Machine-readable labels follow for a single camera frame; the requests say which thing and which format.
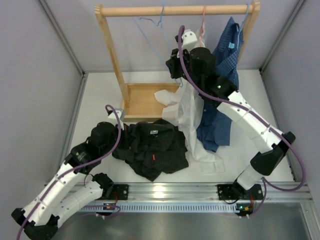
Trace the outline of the black striped shirt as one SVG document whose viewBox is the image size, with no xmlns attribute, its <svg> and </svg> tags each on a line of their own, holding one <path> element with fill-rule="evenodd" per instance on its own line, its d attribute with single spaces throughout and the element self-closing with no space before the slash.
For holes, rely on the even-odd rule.
<svg viewBox="0 0 320 240">
<path fill-rule="evenodd" d="M 177 126 L 164 119 L 130 124 L 130 147 L 117 147 L 112 156 L 153 182 L 161 173 L 173 174 L 189 167 L 186 139 Z"/>
</svg>

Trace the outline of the light blue wire hanger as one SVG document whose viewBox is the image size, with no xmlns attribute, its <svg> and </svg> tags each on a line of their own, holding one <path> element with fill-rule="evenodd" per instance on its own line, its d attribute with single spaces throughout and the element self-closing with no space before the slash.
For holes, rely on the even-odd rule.
<svg viewBox="0 0 320 240">
<path fill-rule="evenodd" d="M 165 53 L 170 54 L 173 48 L 164 28 L 164 12 L 166 1 L 160 0 L 160 6 L 161 10 L 158 17 L 145 15 L 132 17 L 132 20 L 136 25 L 138 31 L 148 43 L 150 49 L 153 51 L 153 53 L 161 63 L 162 69 L 169 73 L 169 68 L 166 65 L 166 60 L 164 59 L 164 57 Z M 154 27 L 153 33 L 145 31 L 145 27 L 147 26 Z"/>
</svg>

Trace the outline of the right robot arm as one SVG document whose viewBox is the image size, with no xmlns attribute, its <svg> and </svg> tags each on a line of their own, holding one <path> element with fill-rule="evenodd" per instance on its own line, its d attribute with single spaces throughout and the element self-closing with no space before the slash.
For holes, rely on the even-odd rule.
<svg viewBox="0 0 320 240">
<path fill-rule="evenodd" d="M 200 97 L 218 112 L 229 117 L 251 139 L 258 152 L 232 183 L 237 199 L 251 193 L 251 188 L 269 176 L 283 160 L 296 137 L 270 125 L 245 101 L 236 85 L 214 70 L 215 57 L 205 47 L 175 48 L 165 62 L 173 79 L 183 77 Z"/>
</svg>

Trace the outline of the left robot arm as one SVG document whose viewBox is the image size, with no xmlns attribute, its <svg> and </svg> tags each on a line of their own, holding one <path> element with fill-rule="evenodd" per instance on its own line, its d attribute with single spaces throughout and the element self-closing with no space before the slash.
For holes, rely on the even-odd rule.
<svg viewBox="0 0 320 240">
<path fill-rule="evenodd" d="M 80 190 L 68 193 L 116 150 L 123 133 L 122 123 L 100 122 L 84 142 L 73 147 L 41 193 L 12 212 L 12 218 L 20 225 L 18 236 L 25 233 L 30 240 L 50 240 L 78 210 L 94 200 L 109 199 L 114 183 L 105 173 L 95 174 Z"/>
</svg>

